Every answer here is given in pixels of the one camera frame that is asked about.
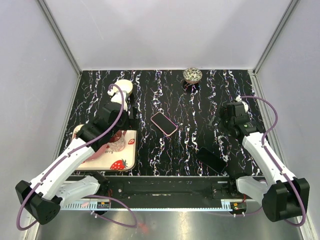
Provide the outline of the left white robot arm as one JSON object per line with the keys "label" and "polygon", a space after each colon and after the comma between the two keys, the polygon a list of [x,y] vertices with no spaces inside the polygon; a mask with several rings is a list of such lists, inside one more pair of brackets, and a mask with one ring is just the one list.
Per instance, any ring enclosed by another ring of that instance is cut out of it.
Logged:
{"label": "left white robot arm", "polygon": [[67,186],[63,183],[84,162],[105,153],[118,131],[130,130],[134,120],[129,117],[126,97],[112,99],[99,113],[76,133],[65,151],[31,181],[21,180],[16,186],[20,208],[16,226],[23,230],[23,210],[41,225],[49,223],[68,204],[82,198],[110,197],[108,181],[100,173],[92,173]]}

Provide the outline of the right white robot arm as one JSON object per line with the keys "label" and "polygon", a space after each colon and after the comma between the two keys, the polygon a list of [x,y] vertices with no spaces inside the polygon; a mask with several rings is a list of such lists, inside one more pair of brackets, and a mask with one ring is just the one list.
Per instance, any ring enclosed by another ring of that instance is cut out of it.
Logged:
{"label": "right white robot arm", "polygon": [[248,175],[233,176],[227,185],[228,195],[236,199],[244,194],[255,200],[271,222],[301,216],[298,226],[303,225],[310,185],[305,178],[297,178],[281,162],[266,140],[263,127],[250,120],[248,105],[243,101],[222,105],[213,121],[242,144],[264,176],[264,182]]}

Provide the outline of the black smartphone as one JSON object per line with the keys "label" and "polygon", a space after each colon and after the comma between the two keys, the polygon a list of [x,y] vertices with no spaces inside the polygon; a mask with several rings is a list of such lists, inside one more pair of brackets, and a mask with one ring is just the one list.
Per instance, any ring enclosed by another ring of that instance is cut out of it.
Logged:
{"label": "black smartphone", "polygon": [[217,174],[222,174],[227,170],[227,162],[205,147],[201,147],[199,149],[199,151],[196,153],[196,158],[209,169],[215,171]]}

